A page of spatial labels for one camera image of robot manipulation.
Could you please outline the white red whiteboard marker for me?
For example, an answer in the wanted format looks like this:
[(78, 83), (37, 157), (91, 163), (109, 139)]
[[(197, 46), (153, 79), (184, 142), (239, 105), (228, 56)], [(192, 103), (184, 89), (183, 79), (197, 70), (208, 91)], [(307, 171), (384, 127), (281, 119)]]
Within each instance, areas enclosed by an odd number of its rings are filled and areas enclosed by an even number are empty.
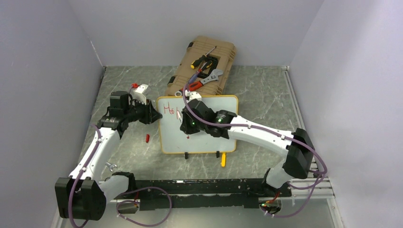
[(177, 119), (180, 121), (180, 124), (182, 124), (183, 120), (181, 112), (177, 110), (176, 113), (177, 113)]

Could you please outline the yellow framed whiteboard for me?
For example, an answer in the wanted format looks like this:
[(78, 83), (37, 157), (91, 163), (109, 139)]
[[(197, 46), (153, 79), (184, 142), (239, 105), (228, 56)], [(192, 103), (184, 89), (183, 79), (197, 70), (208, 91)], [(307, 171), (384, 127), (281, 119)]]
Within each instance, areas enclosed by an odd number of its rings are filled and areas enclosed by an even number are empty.
[(214, 138), (200, 131), (187, 135), (180, 130), (180, 121), (176, 111), (185, 107), (182, 97), (161, 96), (156, 100), (157, 111), (163, 115), (159, 119), (159, 134), (161, 150), (165, 154), (215, 153), (233, 152), (236, 150), (236, 140)]

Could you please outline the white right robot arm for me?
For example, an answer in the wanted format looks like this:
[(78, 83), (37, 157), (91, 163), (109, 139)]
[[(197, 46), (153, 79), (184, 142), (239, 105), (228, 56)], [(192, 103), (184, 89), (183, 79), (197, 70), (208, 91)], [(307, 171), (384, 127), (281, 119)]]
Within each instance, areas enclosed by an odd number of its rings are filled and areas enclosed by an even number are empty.
[(270, 128), (227, 110), (215, 112), (201, 100), (191, 100), (182, 110), (180, 130), (188, 135), (203, 131), (215, 138), (241, 140), (275, 152), (282, 160), (264, 176), (262, 192), (267, 197), (274, 197), (291, 179), (308, 177), (314, 146), (301, 128), (293, 132)]

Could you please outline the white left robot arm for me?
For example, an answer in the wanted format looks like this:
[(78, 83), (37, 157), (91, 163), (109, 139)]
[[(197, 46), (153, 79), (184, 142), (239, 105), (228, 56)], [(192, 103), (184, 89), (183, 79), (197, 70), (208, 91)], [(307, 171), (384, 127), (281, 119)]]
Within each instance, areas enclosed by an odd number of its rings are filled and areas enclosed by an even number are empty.
[(59, 215), (64, 219), (100, 220), (108, 202), (136, 195), (134, 174), (117, 171), (100, 182), (101, 174), (115, 147), (132, 122), (152, 124), (162, 118), (139, 87), (110, 95), (107, 112), (95, 125), (95, 136), (77, 167), (55, 183)]

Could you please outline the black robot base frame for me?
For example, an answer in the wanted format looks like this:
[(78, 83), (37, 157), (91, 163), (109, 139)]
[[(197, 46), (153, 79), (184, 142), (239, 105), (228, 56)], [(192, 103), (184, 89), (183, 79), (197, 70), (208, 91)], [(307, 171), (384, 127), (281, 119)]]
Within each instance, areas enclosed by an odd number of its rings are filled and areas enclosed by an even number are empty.
[(285, 183), (274, 189), (262, 178), (136, 180), (134, 188), (116, 196), (118, 202), (136, 200), (141, 211), (179, 208), (243, 207), (257, 209), (266, 200), (290, 197)]

